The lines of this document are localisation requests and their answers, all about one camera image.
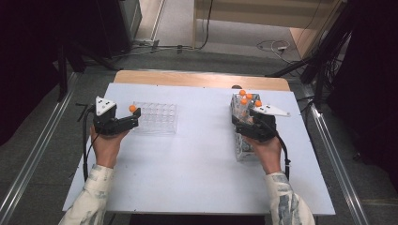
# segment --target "white sleeve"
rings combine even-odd
[[[283,172],[268,174],[265,179],[274,225],[315,224],[313,214],[307,203],[293,191]]]
[[[102,224],[113,177],[113,169],[94,165],[82,192],[59,225]]]

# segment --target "orange cap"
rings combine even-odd
[[[246,105],[247,103],[248,103],[248,99],[246,99],[246,98],[243,98],[240,100],[240,104],[242,104],[242,105]]]
[[[245,96],[245,95],[246,95],[246,91],[242,89],[242,90],[239,91],[239,94],[240,94],[241,96]]]
[[[137,107],[135,107],[135,105],[130,105],[129,110],[131,113],[134,113],[137,110]]]
[[[255,105],[255,107],[260,107],[260,106],[263,105],[263,103],[261,102],[261,100],[256,100],[256,101],[254,102],[254,105]]]

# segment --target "white tabletop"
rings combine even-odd
[[[173,135],[130,132],[123,140],[107,209],[121,213],[264,215],[269,197],[258,161],[237,162],[229,104],[237,90],[111,83],[105,98],[116,117],[133,101],[177,105]],[[292,160],[290,182],[315,215],[334,209],[292,92],[251,90],[264,103],[291,113],[277,117]],[[89,165],[95,156],[89,156]],[[82,162],[64,210],[84,185]]]

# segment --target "human hand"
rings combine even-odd
[[[243,137],[249,143],[254,153],[260,159],[266,174],[276,173],[281,171],[281,143],[277,137],[274,137],[266,142],[259,142],[255,139]]]
[[[93,148],[96,153],[97,165],[113,168],[116,164],[117,154],[119,153],[120,143],[129,133],[129,130],[114,136],[98,135],[94,126],[91,126],[91,141],[94,141]]]

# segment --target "floor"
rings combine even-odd
[[[156,15],[159,14],[161,1],[142,0],[141,3],[143,8],[147,6],[143,10],[144,16],[148,11]],[[151,25],[147,28],[142,26],[139,39],[150,40],[154,35],[153,38],[159,39],[161,45],[190,45],[191,21],[188,18],[191,17],[192,1],[166,0],[163,6],[164,11],[160,14],[159,27],[156,32],[153,32],[153,27],[150,28]],[[176,14],[177,7],[185,8],[180,10],[183,13]],[[152,22],[148,22],[148,24],[155,24],[157,16],[148,17],[152,18]],[[200,37],[201,21],[198,21],[197,27],[197,44],[200,44],[203,41]],[[239,32],[239,27],[242,27],[241,24],[211,22],[208,44],[201,52],[176,54],[173,51],[164,51],[125,56],[116,58],[113,62],[125,69],[212,71],[262,76],[284,68],[287,63],[283,59],[299,60],[292,38],[286,31],[288,29],[255,25],[253,27],[245,26],[244,32]],[[220,33],[214,32],[214,28],[217,28]],[[269,50],[270,46],[264,44],[262,50],[257,48],[257,43],[263,40],[289,41],[291,49],[284,52],[283,59],[281,59],[274,52],[263,51],[264,49]],[[84,74],[70,75],[71,78],[77,77],[74,93],[45,147],[41,161],[34,170],[12,217],[9,219],[9,224],[56,224],[63,215],[61,208],[81,157],[81,124],[75,121],[82,109],[76,107],[74,103],[88,103],[95,96],[103,95],[107,84],[111,83],[115,77],[114,71],[106,70],[91,61],[87,64],[91,66]],[[289,81],[290,88],[297,98],[306,96],[302,84],[298,82],[297,73],[284,77]],[[56,107],[57,91],[55,88],[49,93],[26,118],[11,140],[0,147],[1,198],[8,194],[10,185],[32,152],[37,139],[40,138],[40,132],[45,128],[48,118]],[[298,103],[301,109],[306,104],[306,101]],[[398,219],[396,214],[398,195],[391,186],[388,176],[377,167],[364,165],[360,161],[352,159],[356,151],[352,146],[349,130],[338,118],[333,116],[328,106],[324,106],[324,111],[323,116],[328,124],[329,132],[360,198],[368,223],[355,223],[316,123],[309,116],[307,128],[313,139],[319,165],[336,210],[336,216],[319,217],[318,224],[395,224]],[[107,214],[105,223],[111,219],[111,216],[112,214]],[[164,221],[164,217],[140,217],[137,215],[133,217],[134,224],[173,224],[173,221],[177,221],[175,218],[169,219],[167,222]],[[130,215],[117,215],[114,224],[129,224],[129,221]]]

